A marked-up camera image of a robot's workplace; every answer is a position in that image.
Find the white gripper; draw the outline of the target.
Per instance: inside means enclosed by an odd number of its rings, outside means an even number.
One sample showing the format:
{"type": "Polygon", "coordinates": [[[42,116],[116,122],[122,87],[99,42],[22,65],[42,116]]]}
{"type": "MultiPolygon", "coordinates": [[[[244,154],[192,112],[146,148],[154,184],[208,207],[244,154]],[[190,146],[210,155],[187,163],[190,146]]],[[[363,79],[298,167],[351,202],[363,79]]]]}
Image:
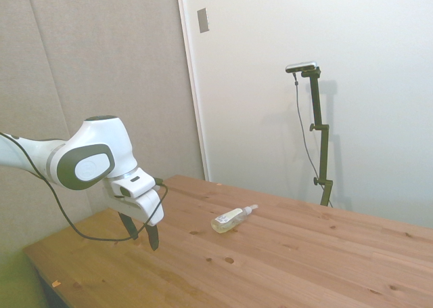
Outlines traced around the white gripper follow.
{"type": "Polygon", "coordinates": [[[115,211],[127,230],[131,239],[137,239],[137,228],[132,218],[147,223],[150,247],[156,251],[159,247],[158,224],[164,217],[160,204],[160,197],[155,189],[154,180],[142,182],[140,180],[119,179],[109,181],[104,179],[104,187],[108,193],[108,206],[115,211]]]}

